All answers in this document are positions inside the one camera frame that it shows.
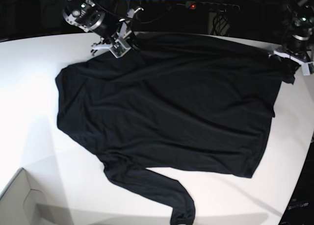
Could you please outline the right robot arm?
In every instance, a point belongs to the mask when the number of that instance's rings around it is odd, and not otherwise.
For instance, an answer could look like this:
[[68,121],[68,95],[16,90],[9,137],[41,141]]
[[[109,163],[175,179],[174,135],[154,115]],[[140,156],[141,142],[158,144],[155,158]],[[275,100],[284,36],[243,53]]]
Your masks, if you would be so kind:
[[92,55],[99,50],[108,50],[115,58],[121,58],[132,49],[130,23],[143,10],[142,7],[131,8],[125,16],[120,16],[97,0],[65,0],[62,14],[68,24],[100,37],[100,42],[91,46]]

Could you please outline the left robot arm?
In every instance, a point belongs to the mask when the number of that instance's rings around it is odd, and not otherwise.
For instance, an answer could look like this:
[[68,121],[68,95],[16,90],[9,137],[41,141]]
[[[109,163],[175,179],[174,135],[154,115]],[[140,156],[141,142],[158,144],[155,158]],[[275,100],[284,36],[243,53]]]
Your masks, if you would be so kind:
[[314,74],[314,0],[280,0],[288,12],[288,24],[281,45],[270,52],[289,59],[304,76]]

